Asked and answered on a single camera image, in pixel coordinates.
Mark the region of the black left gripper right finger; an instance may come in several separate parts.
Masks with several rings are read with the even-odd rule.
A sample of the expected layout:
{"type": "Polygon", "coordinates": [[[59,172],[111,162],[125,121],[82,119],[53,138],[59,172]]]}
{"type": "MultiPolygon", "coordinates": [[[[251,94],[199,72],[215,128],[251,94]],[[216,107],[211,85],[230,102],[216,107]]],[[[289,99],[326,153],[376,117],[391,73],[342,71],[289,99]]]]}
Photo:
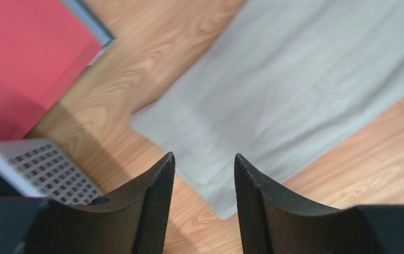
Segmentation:
{"type": "Polygon", "coordinates": [[[357,208],[340,210],[286,188],[241,154],[235,191],[245,253],[381,253],[357,208]]]}

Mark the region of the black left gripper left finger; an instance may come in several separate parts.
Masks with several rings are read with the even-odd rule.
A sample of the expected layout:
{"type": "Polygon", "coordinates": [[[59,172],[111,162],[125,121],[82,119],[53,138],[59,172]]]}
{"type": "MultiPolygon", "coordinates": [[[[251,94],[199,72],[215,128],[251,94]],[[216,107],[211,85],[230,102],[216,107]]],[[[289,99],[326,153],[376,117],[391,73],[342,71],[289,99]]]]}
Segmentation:
{"type": "Polygon", "coordinates": [[[162,253],[175,176],[167,153],[150,169],[88,205],[47,201],[24,253],[162,253]]]}

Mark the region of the beige t-shirt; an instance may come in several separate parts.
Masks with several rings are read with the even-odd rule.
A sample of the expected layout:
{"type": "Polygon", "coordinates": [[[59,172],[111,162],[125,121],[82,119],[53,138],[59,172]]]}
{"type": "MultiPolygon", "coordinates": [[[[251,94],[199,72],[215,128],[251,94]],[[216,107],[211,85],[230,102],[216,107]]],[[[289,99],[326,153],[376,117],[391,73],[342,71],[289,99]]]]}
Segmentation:
{"type": "Polygon", "coordinates": [[[242,154],[283,182],[404,97],[404,1],[247,1],[131,127],[221,219],[242,154]]]}

